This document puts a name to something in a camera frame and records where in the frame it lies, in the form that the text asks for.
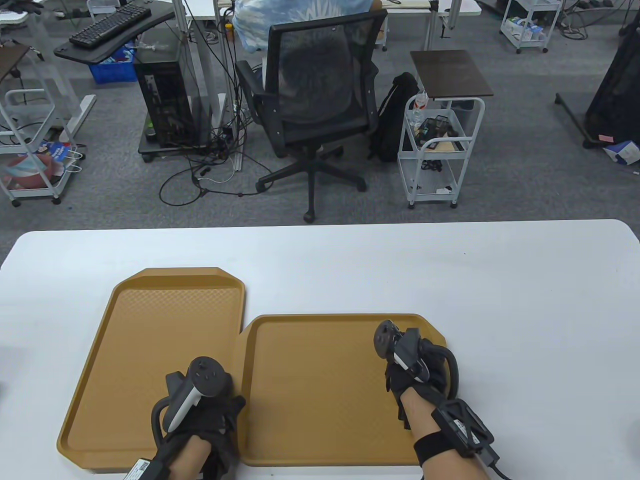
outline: grey carpet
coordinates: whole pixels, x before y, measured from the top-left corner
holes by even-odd
[[[409,51],[418,48],[422,25],[420,19],[391,20],[388,51],[374,54],[380,68],[379,101],[394,76],[412,70]],[[68,22],[52,20],[49,26],[57,42],[70,32]],[[361,173],[369,190],[358,193],[352,186],[320,175],[317,224],[617,218],[640,233],[640,177],[612,163],[602,151],[582,149],[578,132],[553,102],[558,90],[596,90],[616,51],[618,26],[590,27],[584,42],[555,32],[548,54],[530,49],[521,55],[498,35],[498,29],[499,20],[484,12],[461,19],[454,38],[437,44],[437,48],[469,50],[496,93],[487,101],[460,207],[417,204],[415,210],[408,210],[397,166],[366,160],[367,140],[357,137],[343,142],[346,153],[335,164]],[[24,30],[3,30],[3,38],[8,36],[27,38]],[[242,56],[258,63],[255,57]],[[281,180],[259,196],[210,194],[186,207],[163,205],[158,199],[160,185],[185,168],[186,162],[179,158],[151,164],[141,161],[137,147],[145,105],[137,84],[96,88],[85,66],[64,64],[79,93],[98,95],[77,135],[77,141],[88,145],[83,171],[69,182],[61,205],[33,200],[15,209],[0,199],[0,258],[30,230],[303,223],[304,175]],[[218,85],[222,86],[219,73]],[[250,127],[245,152],[272,170],[288,163],[273,155],[256,125]],[[243,170],[224,188],[253,191],[263,173],[246,160]],[[225,165],[210,175],[223,179],[229,174]],[[176,178],[166,189],[166,198],[172,202],[184,202],[194,194],[187,176]]]

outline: black office chair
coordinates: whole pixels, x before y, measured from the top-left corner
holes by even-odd
[[[262,72],[236,63],[236,72],[253,120],[263,126],[275,154],[296,162],[260,178],[258,192],[274,180],[306,172],[309,207],[304,219],[316,219],[316,172],[327,173],[367,190],[364,179],[325,160],[341,156],[342,147],[317,151],[327,142],[362,132],[378,123],[371,61],[385,10],[330,19],[274,25],[269,31],[265,87]]]

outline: hand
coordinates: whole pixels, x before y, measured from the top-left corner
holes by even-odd
[[[410,372],[396,363],[387,363],[387,370],[385,371],[387,392],[391,391],[393,393],[398,404],[398,419],[404,421],[404,428],[406,429],[409,429],[409,424],[406,420],[400,397],[408,388],[413,387],[422,398],[434,406],[438,406],[445,401],[447,394],[453,393],[455,395],[455,392],[452,391],[452,386],[448,385],[447,371],[444,366],[445,357],[439,352],[431,351],[429,347],[433,346],[433,344],[427,339],[422,339],[421,342],[420,351],[423,353],[420,358],[429,369],[429,381],[427,383],[416,380]]]
[[[211,444],[211,454],[203,467],[205,478],[219,479],[237,458],[231,432],[236,430],[237,416],[245,403],[241,396],[202,397],[180,425],[164,437],[156,459],[169,463],[195,435]]]

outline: chair base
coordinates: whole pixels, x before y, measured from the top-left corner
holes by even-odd
[[[328,152],[323,152],[319,157],[316,157],[316,151],[314,148],[305,148],[302,152],[293,152],[292,156],[296,158],[295,163],[259,178],[255,184],[256,191],[263,192],[266,190],[267,183],[285,179],[297,173],[306,172],[308,178],[309,207],[303,218],[307,223],[313,223],[316,220],[316,209],[314,205],[316,172],[326,173],[332,177],[353,183],[360,192],[367,191],[367,183],[362,177],[340,170],[325,161],[329,157],[341,157],[344,153],[342,146]]]

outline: wrist strap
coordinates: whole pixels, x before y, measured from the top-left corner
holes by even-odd
[[[422,466],[422,464],[431,457],[435,457],[448,450],[455,450],[455,446],[447,436],[442,433],[442,430],[440,430],[426,435],[415,442],[413,444],[413,450],[415,450],[420,466]]]

